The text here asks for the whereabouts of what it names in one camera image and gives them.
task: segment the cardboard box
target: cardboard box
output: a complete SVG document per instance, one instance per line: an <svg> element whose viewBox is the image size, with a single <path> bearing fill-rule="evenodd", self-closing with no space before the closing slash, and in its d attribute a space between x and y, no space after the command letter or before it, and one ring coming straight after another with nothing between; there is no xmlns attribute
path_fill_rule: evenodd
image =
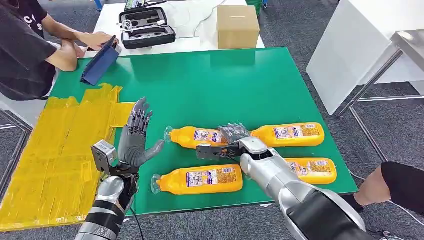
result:
<svg viewBox="0 0 424 240"><path fill-rule="evenodd" d="M218 6L218 49L256 48L259 23L254 6Z"/></svg>

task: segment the bottle cap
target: bottle cap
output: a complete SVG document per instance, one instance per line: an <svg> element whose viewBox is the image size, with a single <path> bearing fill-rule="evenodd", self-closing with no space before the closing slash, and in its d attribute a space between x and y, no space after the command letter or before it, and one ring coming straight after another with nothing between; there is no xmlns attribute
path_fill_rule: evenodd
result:
<svg viewBox="0 0 424 240"><path fill-rule="evenodd" d="M165 139L166 143L170 143L171 141L171 132L174 130L171 126L166 127L165 134L163 135L163 139Z"/></svg>
<svg viewBox="0 0 424 240"><path fill-rule="evenodd" d="M159 174L154 174L151 177L150 187L151 187L151 192L154 193L154 194L158 194L158 193L162 192L161 186L159 185L160 181L161 181L161 177L162 176L159 175Z"/></svg>

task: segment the open case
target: open case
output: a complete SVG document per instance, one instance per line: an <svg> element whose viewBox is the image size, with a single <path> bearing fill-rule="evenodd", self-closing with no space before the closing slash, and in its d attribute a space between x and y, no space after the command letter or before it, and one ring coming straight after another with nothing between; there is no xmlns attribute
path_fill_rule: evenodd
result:
<svg viewBox="0 0 424 240"><path fill-rule="evenodd" d="M175 42L176 34L168 26L161 7L136 7L119 14L119 23L131 22L131 29L121 34L126 49L139 49Z"/></svg>

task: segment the blue tablet case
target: blue tablet case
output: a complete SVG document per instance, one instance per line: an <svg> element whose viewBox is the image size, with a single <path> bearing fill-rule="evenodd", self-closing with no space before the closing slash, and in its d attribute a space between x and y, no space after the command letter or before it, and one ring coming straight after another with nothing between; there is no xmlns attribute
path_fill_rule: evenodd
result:
<svg viewBox="0 0 424 240"><path fill-rule="evenodd" d="M82 83L95 86L108 68L116 62L120 51L115 49L117 47L114 44L115 38L116 36L113 36L87 64L81 76Z"/></svg>

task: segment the black t-shirt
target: black t-shirt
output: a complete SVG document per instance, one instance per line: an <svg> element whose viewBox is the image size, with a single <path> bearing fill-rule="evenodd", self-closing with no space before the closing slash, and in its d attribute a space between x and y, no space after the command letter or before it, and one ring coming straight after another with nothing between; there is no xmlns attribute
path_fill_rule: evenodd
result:
<svg viewBox="0 0 424 240"><path fill-rule="evenodd" d="M56 73L45 61L57 50L43 39L47 12L37 0L4 1L0 0L0 92L15 101L43 97Z"/></svg>

